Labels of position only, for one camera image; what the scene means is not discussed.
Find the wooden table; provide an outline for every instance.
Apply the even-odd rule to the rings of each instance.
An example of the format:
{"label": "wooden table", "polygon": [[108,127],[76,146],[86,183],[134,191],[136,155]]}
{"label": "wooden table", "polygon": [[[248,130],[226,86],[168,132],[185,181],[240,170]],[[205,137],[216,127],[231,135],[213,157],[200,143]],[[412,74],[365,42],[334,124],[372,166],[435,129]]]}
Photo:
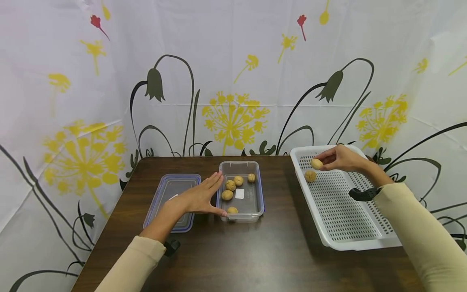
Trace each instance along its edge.
{"label": "wooden table", "polygon": [[335,251],[323,246],[290,157],[150,157],[141,160],[73,292],[94,291],[142,225],[161,177],[206,178],[227,160],[260,165],[266,212],[257,223],[195,215],[171,235],[181,247],[163,257],[142,291],[423,291],[402,248]]}

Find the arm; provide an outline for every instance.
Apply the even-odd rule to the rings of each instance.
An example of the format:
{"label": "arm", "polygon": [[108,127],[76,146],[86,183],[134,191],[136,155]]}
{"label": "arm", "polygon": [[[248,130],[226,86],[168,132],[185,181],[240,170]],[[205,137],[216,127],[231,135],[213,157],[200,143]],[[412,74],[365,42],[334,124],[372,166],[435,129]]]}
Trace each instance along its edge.
{"label": "arm", "polygon": [[152,222],[135,236],[102,280],[96,292],[138,292],[164,255],[164,242],[177,221],[186,212],[227,213],[211,205],[212,195],[223,182],[222,173],[214,173],[200,185],[167,201]]}
{"label": "arm", "polygon": [[404,183],[385,185],[374,201],[428,291],[467,291],[467,255]]}
{"label": "arm", "polygon": [[382,187],[375,204],[391,223],[428,291],[467,291],[467,255],[404,183],[394,183],[378,165],[345,146],[315,158],[323,162],[323,171],[358,171],[375,187]]}

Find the white plastic basket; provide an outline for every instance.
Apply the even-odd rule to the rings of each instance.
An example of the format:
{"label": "white plastic basket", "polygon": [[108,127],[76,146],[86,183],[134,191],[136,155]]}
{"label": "white plastic basket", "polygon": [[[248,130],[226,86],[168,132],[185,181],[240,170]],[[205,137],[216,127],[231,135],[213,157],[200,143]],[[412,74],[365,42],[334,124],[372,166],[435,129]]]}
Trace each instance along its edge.
{"label": "white plastic basket", "polygon": [[[345,146],[366,159],[357,147]],[[299,147],[290,152],[321,242],[336,250],[401,246],[396,233],[374,202],[357,202],[349,196],[352,188],[365,191],[373,187],[366,177],[357,172],[315,171],[316,180],[306,182],[304,173],[311,169],[311,159],[332,147],[335,145]]]}

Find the yellow dandelion print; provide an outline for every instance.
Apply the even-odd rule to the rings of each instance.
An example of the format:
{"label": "yellow dandelion print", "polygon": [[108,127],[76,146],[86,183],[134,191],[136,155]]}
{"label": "yellow dandelion print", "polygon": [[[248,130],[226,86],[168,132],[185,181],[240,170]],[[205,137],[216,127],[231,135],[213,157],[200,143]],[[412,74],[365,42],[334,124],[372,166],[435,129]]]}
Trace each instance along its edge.
{"label": "yellow dandelion print", "polygon": [[365,108],[360,112],[362,119],[356,127],[361,132],[359,140],[366,142],[363,149],[366,147],[377,149],[380,143],[388,143],[398,127],[407,122],[405,96],[401,94],[394,100],[394,95],[391,95],[384,103],[379,101],[373,107]]}
{"label": "yellow dandelion print", "polygon": [[422,61],[417,64],[417,68],[415,68],[414,71],[417,71],[417,74],[421,74],[425,72],[427,67],[428,67],[428,60],[426,58],[423,58]]}
{"label": "yellow dandelion print", "polygon": [[260,109],[260,102],[250,100],[249,94],[217,93],[216,99],[211,99],[209,106],[201,110],[206,118],[204,126],[214,132],[214,139],[224,143],[222,155],[227,146],[242,150],[245,144],[251,144],[256,133],[262,133],[266,128],[265,120],[269,109]]}
{"label": "yellow dandelion print", "polygon": [[101,50],[101,49],[104,48],[102,46],[102,40],[95,41],[94,44],[85,43],[84,41],[81,41],[81,43],[86,45],[86,48],[88,49],[86,53],[92,55],[92,59],[94,61],[94,68],[96,69],[96,75],[99,76],[99,68],[97,67],[97,56],[99,56],[99,55],[106,56],[106,53]]}
{"label": "yellow dandelion print", "polygon": [[279,62],[281,62],[282,54],[284,53],[286,49],[290,48],[290,50],[293,51],[295,46],[292,46],[292,45],[295,44],[296,40],[297,40],[296,36],[291,36],[290,38],[288,38],[284,34],[282,34],[282,43],[281,43],[282,52],[281,52],[281,55],[279,56],[279,59],[277,60],[278,64]]}
{"label": "yellow dandelion print", "polygon": [[323,13],[319,16],[319,23],[325,25],[329,20],[329,13],[327,12],[327,7],[329,5],[329,0],[326,1],[326,7],[324,8]]}
{"label": "yellow dandelion print", "polygon": [[454,69],[454,71],[452,71],[451,73],[449,73],[448,76],[453,75],[455,72],[457,72],[460,68],[464,67],[465,65],[467,65],[467,61],[465,61],[464,63],[462,63],[461,66],[459,66],[459,67],[457,67],[456,69]]}
{"label": "yellow dandelion print", "polygon": [[68,77],[60,73],[52,73],[48,75],[50,81],[49,84],[53,86],[53,93],[50,99],[50,114],[55,117],[55,102],[58,93],[65,93],[70,87],[70,81]]}
{"label": "yellow dandelion print", "polygon": [[251,71],[254,68],[258,67],[258,58],[254,55],[248,55],[247,59],[245,60],[245,63],[247,63],[247,65],[240,71],[240,73],[238,73],[237,78],[235,78],[235,80],[233,81],[234,84],[235,82],[237,82],[238,77],[240,77],[240,75],[243,73],[243,71],[245,71],[245,69],[248,68],[248,71]]}
{"label": "yellow dandelion print", "polygon": [[100,4],[102,6],[102,13],[104,14],[104,18],[106,20],[110,20],[110,12],[109,9],[104,5],[104,0],[100,0]]}
{"label": "yellow dandelion print", "polygon": [[44,178],[61,195],[82,196],[88,191],[105,218],[108,215],[96,196],[95,188],[118,183],[117,174],[125,167],[121,157],[127,150],[121,141],[122,126],[104,123],[86,126],[82,120],[47,137]]}

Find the walnut shell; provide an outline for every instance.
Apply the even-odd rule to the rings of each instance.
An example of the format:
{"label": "walnut shell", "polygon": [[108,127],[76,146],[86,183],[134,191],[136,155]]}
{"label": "walnut shell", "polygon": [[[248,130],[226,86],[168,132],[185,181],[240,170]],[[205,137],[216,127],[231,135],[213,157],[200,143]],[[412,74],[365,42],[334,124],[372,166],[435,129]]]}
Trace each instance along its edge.
{"label": "walnut shell", "polygon": [[225,190],[222,192],[220,196],[223,200],[230,201],[232,197],[234,196],[234,193],[230,190]]}
{"label": "walnut shell", "polygon": [[254,183],[255,180],[256,180],[256,175],[254,175],[253,173],[248,174],[248,181],[250,183]]}
{"label": "walnut shell", "polygon": [[309,183],[314,182],[316,179],[316,172],[314,171],[307,171],[305,172],[305,180]]}
{"label": "walnut shell", "polygon": [[232,192],[235,191],[236,187],[233,180],[229,179],[228,181],[226,181],[226,189]]}
{"label": "walnut shell", "polygon": [[239,175],[233,178],[233,182],[236,186],[241,186],[243,184],[243,178]]}
{"label": "walnut shell", "polygon": [[313,169],[319,170],[321,167],[323,167],[323,163],[319,159],[312,159],[310,161],[311,167]]}
{"label": "walnut shell", "polygon": [[238,210],[237,210],[237,208],[235,208],[235,207],[229,207],[229,208],[227,208],[227,213],[229,213],[229,214],[237,214],[237,213],[238,213]]}

